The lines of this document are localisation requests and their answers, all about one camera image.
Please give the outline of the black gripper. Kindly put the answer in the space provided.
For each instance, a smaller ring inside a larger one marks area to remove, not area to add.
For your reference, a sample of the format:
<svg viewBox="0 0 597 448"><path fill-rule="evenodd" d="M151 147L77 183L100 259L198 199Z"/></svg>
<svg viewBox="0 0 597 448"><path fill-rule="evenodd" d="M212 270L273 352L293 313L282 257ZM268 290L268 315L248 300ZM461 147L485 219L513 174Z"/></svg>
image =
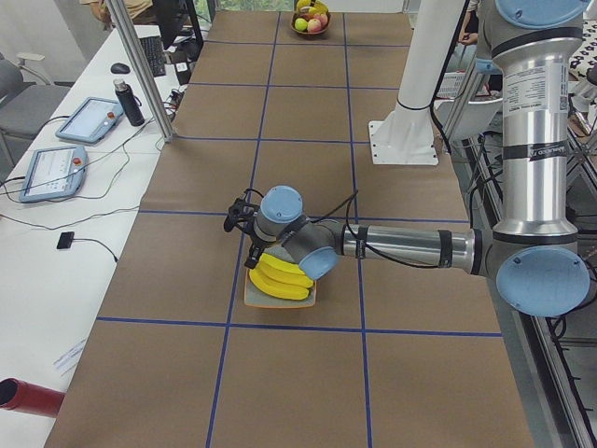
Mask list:
<svg viewBox="0 0 597 448"><path fill-rule="evenodd" d="M250 231L252 245L249 247L248 255L245 260L245 267L253 270L256 268L264 249L277 244L277 237L264 233L259 228L253 228Z"/></svg>

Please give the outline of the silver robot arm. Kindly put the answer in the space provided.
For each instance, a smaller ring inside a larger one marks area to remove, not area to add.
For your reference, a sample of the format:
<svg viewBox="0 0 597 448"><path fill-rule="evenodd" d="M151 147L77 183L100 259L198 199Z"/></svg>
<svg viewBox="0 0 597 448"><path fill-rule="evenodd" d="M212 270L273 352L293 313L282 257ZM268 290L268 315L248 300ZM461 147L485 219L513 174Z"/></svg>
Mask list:
<svg viewBox="0 0 597 448"><path fill-rule="evenodd" d="M527 315L574 310L590 291L565 213L568 61L582 41L584 1L485 1L480 58L503 75L503 215L490 231L416 231L312 220L299 193L272 188L245 225L246 259L256 268L281 245L311 279L341 255L376 257L422 269L459 268L495 282Z"/></svg>

